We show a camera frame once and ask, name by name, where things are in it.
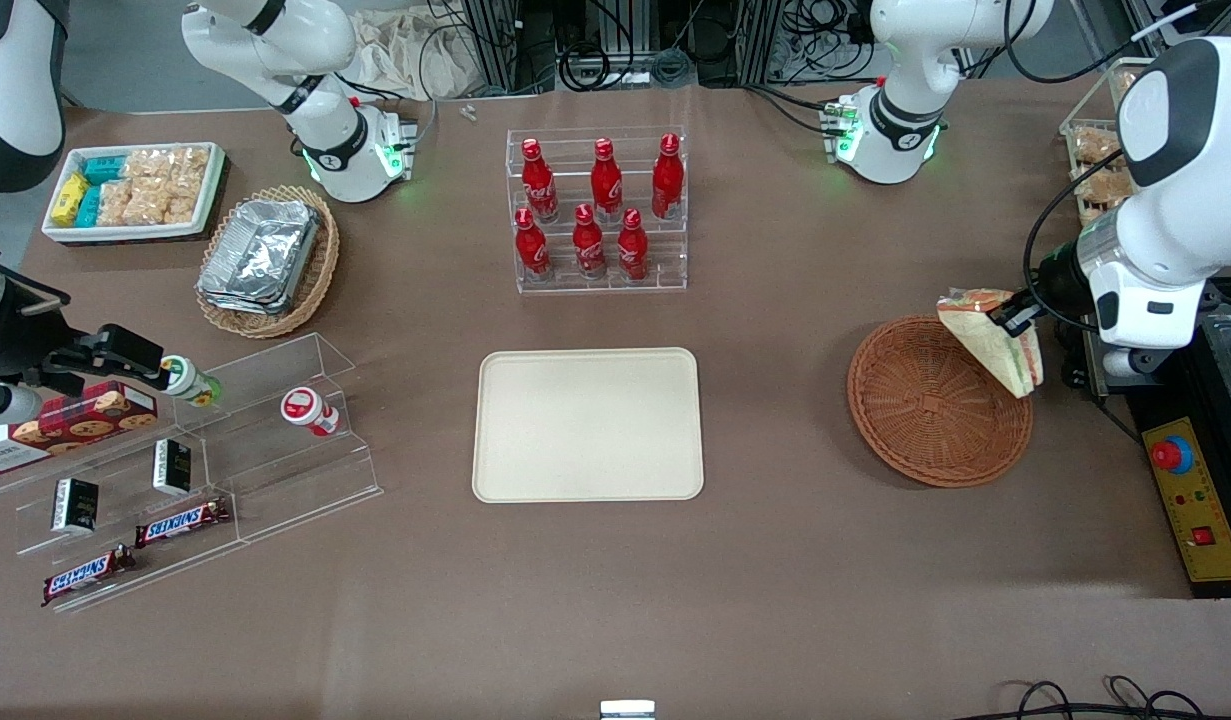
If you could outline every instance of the wicker basket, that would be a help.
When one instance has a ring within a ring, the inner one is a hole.
[[[886,322],[847,373],[859,432],[918,482],[970,487],[1002,478],[1032,436],[1032,400],[1017,400],[934,315]]]
[[[244,202],[246,201],[300,201],[311,206],[311,208],[318,208],[318,213],[323,215],[323,222],[318,225],[318,235],[313,240],[318,245],[314,245],[309,255],[308,266],[304,268],[304,277],[300,278],[291,310],[281,315],[239,313],[214,306],[206,302],[202,295],[198,295],[198,305],[202,306],[202,313],[211,320],[211,324],[214,327],[223,329],[223,331],[257,340],[283,336],[283,334],[294,331],[294,329],[308,322],[308,319],[318,310],[318,305],[323,304],[326,290],[331,287],[331,274],[335,274],[335,263],[340,258],[340,230],[335,225],[335,217],[331,215],[331,209],[327,208],[326,201],[303,187],[289,187],[283,183],[281,187],[261,190],[247,197]],[[217,225],[214,234],[211,236],[211,245],[207,246],[206,257],[202,260],[203,268],[219,242],[223,228],[227,226],[228,220],[231,219],[231,215],[236,213],[240,206],[241,202],[234,206],[234,209],[228,210],[227,217]]]

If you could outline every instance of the coca-cola bottle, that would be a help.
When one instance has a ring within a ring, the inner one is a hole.
[[[682,167],[682,138],[667,133],[660,138],[660,159],[651,172],[651,213],[661,220],[682,219],[682,183],[687,170]]]
[[[619,270],[624,279],[641,282],[646,279],[646,231],[643,229],[643,214],[636,208],[624,210],[624,229],[619,231]]]
[[[599,281],[606,277],[606,256],[602,255],[602,228],[593,223],[593,207],[580,202],[575,208],[575,260],[579,261],[579,273],[585,279]]]
[[[619,222],[624,209],[624,177],[619,165],[616,165],[616,145],[608,137],[597,138],[593,143],[593,162],[591,174],[593,183],[593,204],[597,206],[597,223],[612,225]]]
[[[545,283],[551,281],[551,261],[548,261],[547,240],[543,231],[534,224],[529,208],[518,208],[515,215],[518,225],[518,256],[527,282]]]
[[[527,161],[522,167],[527,202],[540,223],[551,223],[556,219],[556,183],[551,178],[551,167],[543,159],[539,142],[531,137],[523,140],[522,156]]]

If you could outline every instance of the red button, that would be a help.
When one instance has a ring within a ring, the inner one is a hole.
[[[1183,462],[1183,452],[1168,439],[1155,442],[1149,455],[1153,458],[1153,464],[1163,470],[1174,470]]]
[[[1210,528],[1194,528],[1192,529],[1192,542],[1194,544],[1215,544],[1215,533],[1210,532]]]

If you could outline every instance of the clear acrylic shelf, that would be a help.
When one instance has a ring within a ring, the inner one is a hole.
[[[664,133],[676,133],[682,138],[682,165],[687,172],[682,188],[682,219],[660,220],[651,214],[651,174],[655,160],[660,156],[660,138]],[[554,277],[547,283],[532,283],[524,278],[522,260],[511,242],[516,234],[513,213],[527,206],[527,194],[522,185],[522,142],[532,137],[539,142],[543,158],[554,172],[559,213],[554,223],[539,223],[545,233],[548,256],[554,266]],[[643,228],[646,229],[648,278],[628,282],[619,272],[619,225],[602,225],[602,251],[606,255],[606,277],[588,281],[579,273],[579,261],[575,258],[575,246],[570,241],[575,229],[575,206],[580,202],[592,202],[592,186],[588,174],[593,169],[593,142],[598,137],[608,137],[616,145],[616,162],[624,176],[624,208],[638,208],[643,212]],[[571,129],[532,129],[510,130],[505,154],[507,176],[507,228],[510,252],[513,252],[513,268],[518,292],[523,295],[565,292],[665,292],[684,290],[687,287],[687,219],[689,218],[691,169],[688,160],[687,135],[682,126],[648,126],[625,128],[571,128]]]
[[[80,610],[379,495],[371,448],[355,433],[345,393],[332,379],[353,368],[320,334],[309,334],[208,370],[223,394],[207,411],[161,398],[159,410],[174,411],[162,411],[166,421],[150,432],[127,433],[121,436],[126,442],[106,452],[58,457],[49,469],[15,478],[0,487],[0,496],[15,502],[17,551],[50,559],[49,570],[27,582],[42,583],[46,575],[102,556],[117,543],[134,546],[135,526],[225,498],[231,514],[227,523],[132,550],[134,569],[50,603],[57,610]],[[316,437],[282,418],[282,396],[302,384],[340,411],[334,436]],[[193,491],[187,496],[153,489],[154,446],[161,438],[191,449]],[[94,533],[50,532],[54,486],[62,478],[98,485]]]

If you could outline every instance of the white cloth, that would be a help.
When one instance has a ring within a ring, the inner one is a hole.
[[[473,32],[463,23],[459,1],[443,2],[443,15],[433,15],[427,2],[400,10],[358,10],[353,28],[358,36],[358,55],[345,76],[382,90],[391,90],[416,100],[458,97],[483,82],[474,57]],[[443,26],[455,27],[437,31]],[[423,42],[437,31],[437,37]],[[423,50],[423,81],[419,81]]]

